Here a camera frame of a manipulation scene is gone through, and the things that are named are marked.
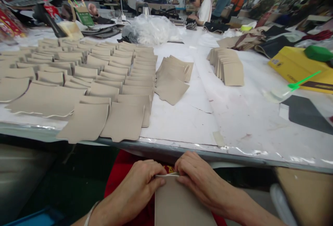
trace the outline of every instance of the yellow box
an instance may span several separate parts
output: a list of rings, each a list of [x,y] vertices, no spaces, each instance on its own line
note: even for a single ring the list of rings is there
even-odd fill
[[[283,47],[268,64],[289,83],[296,83],[317,71],[321,73],[300,85],[301,89],[333,93],[333,68],[306,57],[304,48]]]

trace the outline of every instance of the red packaging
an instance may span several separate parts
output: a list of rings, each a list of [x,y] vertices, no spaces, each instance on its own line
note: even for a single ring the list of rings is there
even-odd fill
[[[9,37],[26,37],[27,29],[15,15],[0,1],[0,29]]]

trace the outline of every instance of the stack of leather pieces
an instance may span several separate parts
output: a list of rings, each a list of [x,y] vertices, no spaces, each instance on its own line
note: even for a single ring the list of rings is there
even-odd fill
[[[244,86],[243,64],[235,50],[227,48],[211,49],[207,60],[214,66],[214,74],[226,86]]]

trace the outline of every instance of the white plastic bag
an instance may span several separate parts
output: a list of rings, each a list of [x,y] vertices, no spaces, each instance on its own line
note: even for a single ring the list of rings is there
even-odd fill
[[[168,41],[180,41],[177,27],[164,16],[141,14],[122,30],[134,44],[157,45]]]

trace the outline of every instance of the plastic sheet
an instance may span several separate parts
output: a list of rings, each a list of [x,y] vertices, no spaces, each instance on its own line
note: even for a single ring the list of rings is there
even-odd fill
[[[304,40],[295,45],[295,47],[307,48],[310,45],[316,45],[319,47],[325,47],[331,52],[333,51],[333,38],[315,41],[315,40]]]
[[[166,17],[141,14],[122,30],[134,44],[158,45],[168,41],[180,41],[177,27]]]

